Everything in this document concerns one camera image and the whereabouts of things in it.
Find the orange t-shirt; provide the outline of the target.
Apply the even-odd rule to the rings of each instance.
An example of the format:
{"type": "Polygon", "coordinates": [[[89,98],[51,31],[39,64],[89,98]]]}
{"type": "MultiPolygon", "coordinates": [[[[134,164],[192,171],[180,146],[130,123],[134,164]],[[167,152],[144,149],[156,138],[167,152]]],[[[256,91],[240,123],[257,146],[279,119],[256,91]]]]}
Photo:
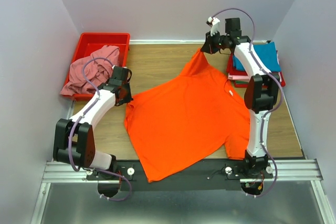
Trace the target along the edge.
{"type": "Polygon", "coordinates": [[[148,182],[157,182],[222,146],[242,160],[250,118],[227,77],[198,50],[176,78],[133,97],[124,126],[148,182]]]}

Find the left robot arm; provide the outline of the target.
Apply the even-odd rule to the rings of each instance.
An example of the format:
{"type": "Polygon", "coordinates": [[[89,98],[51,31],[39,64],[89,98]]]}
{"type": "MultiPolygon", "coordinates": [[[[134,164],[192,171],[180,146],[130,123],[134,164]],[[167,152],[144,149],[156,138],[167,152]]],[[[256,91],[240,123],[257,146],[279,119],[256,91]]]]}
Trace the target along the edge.
{"type": "Polygon", "coordinates": [[[132,71],[113,67],[112,76],[96,87],[91,100],[69,119],[56,123],[53,159],[69,164],[75,171],[95,169],[104,179],[117,172],[117,159],[112,154],[96,150],[94,129],[113,107],[132,101],[130,79],[132,71]]]}

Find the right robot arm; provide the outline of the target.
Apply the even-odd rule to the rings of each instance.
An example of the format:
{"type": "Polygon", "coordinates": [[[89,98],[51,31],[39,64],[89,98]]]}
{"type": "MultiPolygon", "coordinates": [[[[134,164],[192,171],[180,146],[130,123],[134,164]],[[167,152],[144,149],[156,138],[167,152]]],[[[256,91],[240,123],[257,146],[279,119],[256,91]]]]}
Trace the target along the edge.
{"type": "Polygon", "coordinates": [[[250,134],[245,157],[234,171],[252,178],[265,171],[268,166],[267,132],[272,111],[282,102],[278,98],[281,89],[280,76],[273,74],[257,55],[253,43],[242,36],[239,18],[225,20],[225,34],[219,32],[220,20],[209,17],[210,31],[205,35],[202,52],[215,54],[224,49],[239,59],[249,83],[244,94],[244,103],[250,115],[250,134]]]}

